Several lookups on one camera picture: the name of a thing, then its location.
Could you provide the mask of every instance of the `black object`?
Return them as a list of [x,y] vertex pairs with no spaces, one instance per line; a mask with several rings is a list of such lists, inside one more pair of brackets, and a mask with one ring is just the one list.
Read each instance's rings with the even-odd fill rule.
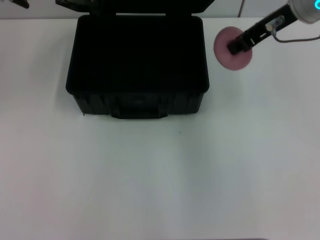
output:
[[191,13],[213,0],[184,2],[178,11],[182,2],[111,0],[117,12],[166,16],[102,14],[90,6],[91,14],[79,18],[66,89],[84,114],[143,119],[198,112],[209,78],[203,23]]
[[227,47],[232,55],[236,55],[240,52],[247,52],[255,45],[271,36],[271,32],[266,29],[266,24],[270,21],[282,16],[284,23],[276,28],[276,31],[285,28],[286,26],[294,23],[297,18],[291,11],[289,4],[284,5],[277,11],[271,13],[261,21],[257,22],[254,26],[246,30],[243,34],[238,36],[235,40],[230,42]]
[[20,7],[23,7],[25,9],[28,9],[30,7],[27,0],[10,0],[10,2],[19,5]]

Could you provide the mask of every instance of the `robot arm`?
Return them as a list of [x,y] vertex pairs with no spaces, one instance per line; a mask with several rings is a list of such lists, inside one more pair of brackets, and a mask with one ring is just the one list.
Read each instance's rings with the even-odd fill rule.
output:
[[227,48],[232,55],[247,52],[267,37],[271,35],[275,36],[276,32],[297,20],[307,24],[319,21],[320,0],[288,0],[286,5],[271,13],[231,41],[227,45]]

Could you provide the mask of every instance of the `case lid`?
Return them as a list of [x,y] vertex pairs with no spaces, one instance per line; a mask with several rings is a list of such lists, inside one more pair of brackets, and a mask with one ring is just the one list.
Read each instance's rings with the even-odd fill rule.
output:
[[214,0],[55,0],[55,3],[84,13],[196,14]]

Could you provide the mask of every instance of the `blue light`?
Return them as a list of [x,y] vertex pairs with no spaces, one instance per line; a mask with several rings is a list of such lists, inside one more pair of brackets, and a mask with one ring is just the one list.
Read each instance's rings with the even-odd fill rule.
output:
[[316,9],[320,10],[319,4],[320,4],[320,0],[316,0],[315,3],[314,3],[314,6],[315,6]]

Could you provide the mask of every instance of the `wire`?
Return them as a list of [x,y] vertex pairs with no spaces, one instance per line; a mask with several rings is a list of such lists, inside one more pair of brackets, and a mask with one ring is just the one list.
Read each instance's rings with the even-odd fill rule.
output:
[[280,40],[279,38],[277,38],[277,32],[275,29],[273,29],[271,31],[271,35],[273,36],[274,40],[276,40],[278,43],[281,44],[287,44],[287,43],[299,43],[299,42],[310,42],[310,41],[314,41],[314,40],[319,40],[320,36],[317,37],[313,37],[313,38],[305,38],[305,39],[293,39],[293,40]]
[[240,10],[238,13],[238,18],[241,18],[241,14],[242,14],[242,10],[244,9],[245,2],[246,2],[246,0],[242,0],[242,2],[241,2]]

